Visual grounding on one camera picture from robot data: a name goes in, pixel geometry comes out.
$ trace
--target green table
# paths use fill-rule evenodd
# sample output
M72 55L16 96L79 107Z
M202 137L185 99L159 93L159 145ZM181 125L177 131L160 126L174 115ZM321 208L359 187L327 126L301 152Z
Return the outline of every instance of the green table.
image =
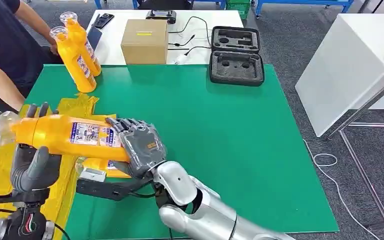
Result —
M104 67L90 94L100 98L95 114L154 123L168 159L239 215L282 232L336 232L276 73L271 65L264 69L263 85L246 87L211 83L206 65ZM26 102L55 108L76 93L64 66L47 65ZM66 230L73 240L169 236L152 198L114 202L76 194Z

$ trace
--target bottle label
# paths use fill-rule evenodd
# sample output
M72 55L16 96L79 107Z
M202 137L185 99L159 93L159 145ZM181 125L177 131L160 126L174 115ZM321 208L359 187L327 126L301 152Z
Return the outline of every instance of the bottle label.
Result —
M111 127L101 127L99 134L99 143L101 146L108 147L121 147L122 143L120 139L116 136L116 133Z
M73 122L70 142L72 144L98 145L100 126L81 122Z
M92 47L92 45L89 43L88 40L86 40L86 42L84 43L84 46L86 47L87 52L89 53L90 58L91 58L93 61L95 61L95 60L96 60L96 57L95 57L94 48Z
M85 62L85 60L83 59L82 56L79 56L77 58L77 64L79 65L79 67L83 71L84 76L88 79L89 76L91 75L91 71L89 70L89 68L86 65L86 62Z
M108 161L108 166L106 166L107 170L117 170L117 168L114 166L114 163L112 160Z
M94 84L96 83L96 80L95 80L94 76L92 76L92 75L90 75L90 76L87 78L87 80L89 81L89 83L90 83L91 85L94 85Z
M111 127L95 124L73 122L70 142L72 144L85 144L120 148L122 143Z

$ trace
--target green crate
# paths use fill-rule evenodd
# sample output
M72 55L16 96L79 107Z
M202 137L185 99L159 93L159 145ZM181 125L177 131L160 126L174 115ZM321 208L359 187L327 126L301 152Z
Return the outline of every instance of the green crate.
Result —
M251 0L227 0L228 4L249 4Z
M250 3L249 1L247 3L227 3L227 10L237 10L240 15L240 19L244 20L247 19L248 11L250 10Z

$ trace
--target white cable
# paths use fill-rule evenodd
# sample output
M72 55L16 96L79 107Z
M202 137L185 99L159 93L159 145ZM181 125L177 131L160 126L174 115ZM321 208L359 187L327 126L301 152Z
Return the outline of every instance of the white cable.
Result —
M307 147L307 150L308 152L310 153L311 155L311 159L312 159L312 162L314 163L314 165L320 170L320 172L322 172L328 179L332 180L333 183L335 183L336 185L336 189L337 189L337 193L338 193L338 196L339 196L339 199L340 201L342 202L343 206L345 207L346 211L348 212L348 214L351 216L351 218L360 226L362 227L364 230L366 230L369 234L371 234L375 239L377 240L381 240L378 236L376 236L373 232L371 232L369 229L367 229L366 227L364 227L355 217L354 215L351 213L350 209L348 209L348 206L347 204L345 203L344 199L342 198L342 195L341 195L341 191L339 189L339 185L337 183L337 181L335 181L331 176L329 176L325 171L322 170L321 167L330 167L330 166L333 166L335 164L338 163L338 158L335 156L335 155L332 155L332 154L329 154L329 153L319 153L319 154L316 154L315 156L313 156L313 153L311 152L310 150L310 147L309 147L309 144L307 143L307 141L305 139L303 139L304 143L305 143L305 146ZM334 163L331 163L331 164L318 164L316 162L316 158L319 157L319 156L328 156L328 157L332 157L335 159L335 162Z
M28 223L28 230L30 232L33 232L33 229L32 229L32 222L33 222L33 213L30 213L30 222Z

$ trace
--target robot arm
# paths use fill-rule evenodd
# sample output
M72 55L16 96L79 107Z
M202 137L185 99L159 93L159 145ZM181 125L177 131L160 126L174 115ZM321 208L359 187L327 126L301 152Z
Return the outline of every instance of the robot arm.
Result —
M175 161L166 160L164 147L155 127L134 119L107 119L133 159L128 166L132 177L151 175L158 191L161 221L169 228L194 240L294 240L284 234L260 227L226 205L219 194L205 186ZM192 204L192 213L184 210Z

